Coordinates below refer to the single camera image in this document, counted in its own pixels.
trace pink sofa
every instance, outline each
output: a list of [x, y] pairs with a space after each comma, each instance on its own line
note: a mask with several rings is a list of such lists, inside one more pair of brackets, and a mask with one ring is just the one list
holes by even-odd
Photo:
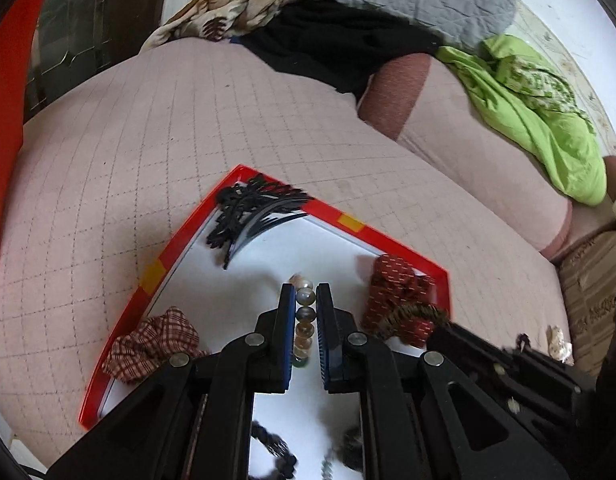
[[0, 410], [48, 465], [82, 434], [86, 381], [147, 264], [239, 163], [445, 267], [454, 320], [493, 344], [525, 332], [545, 351], [548, 325], [567, 335], [555, 266], [536, 246], [360, 120], [352, 95], [276, 73], [242, 46], [184, 39], [141, 54], [24, 136], [0, 259]]
[[358, 114], [470, 192], [553, 263], [614, 222], [610, 200], [590, 208], [560, 194], [532, 155], [483, 123], [459, 79], [427, 54], [385, 64]]

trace metal screw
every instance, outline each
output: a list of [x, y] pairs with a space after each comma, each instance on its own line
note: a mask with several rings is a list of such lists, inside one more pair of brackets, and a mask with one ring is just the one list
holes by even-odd
[[188, 357], [188, 354], [184, 354], [184, 352], [177, 352], [176, 354], [171, 355], [170, 359], [168, 359], [170, 366], [174, 368], [186, 366], [189, 361], [190, 357]]
[[248, 334], [243, 340], [248, 346], [259, 346], [264, 344], [266, 338], [257, 332], [253, 332]]
[[515, 415], [517, 415], [517, 413], [521, 411], [521, 406], [512, 397], [508, 399], [507, 404], [508, 404], [508, 409], [510, 410], [511, 413], [514, 413]]
[[368, 336], [362, 332], [353, 332], [348, 336], [348, 342], [352, 346], [363, 346], [368, 342]]
[[441, 355], [439, 352], [435, 351], [426, 352], [424, 354], [424, 361], [430, 366], [439, 366], [441, 363], [444, 362], [444, 356]]

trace quilted sofa cover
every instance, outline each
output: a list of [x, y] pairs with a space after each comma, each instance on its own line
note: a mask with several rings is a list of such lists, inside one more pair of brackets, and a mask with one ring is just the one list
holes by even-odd
[[0, 410], [50, 465], [83, 430], [84, 387], [153, 258], [248, 164], [347, 211], [450, 273], [454, 319], [546, 349], [567, 327], [555, 268], [351, 94], [186, 38], [82, 83], [25, 125], [0, 265]]

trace green cloth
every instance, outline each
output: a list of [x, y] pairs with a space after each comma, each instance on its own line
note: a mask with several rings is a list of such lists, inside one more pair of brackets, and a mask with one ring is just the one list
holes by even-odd
[[437, 58], [457, 74], [485, 123], [536, 156], [557, 189], [599, 204], [606, 167], [570, 84], [519, 38], [503, 34], [483, 44], [490, 63], [449, 46]]

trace floral blanket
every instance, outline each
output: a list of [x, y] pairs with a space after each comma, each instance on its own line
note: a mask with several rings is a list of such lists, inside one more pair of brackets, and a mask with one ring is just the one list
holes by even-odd
[[523, 40], [483, 41], [486, 62], [443, 46], [437, 58], [453, 70], [488, 126], [532, 153], [563, 194], [589, 206], [606, 196], [606, 167], [588, 115], [572, 87]]
[[154, 31], [140, 52], [170, 38], [195, 36], [219, 41], [247, 34], [267, 24], [285, 0], [192, 0]]

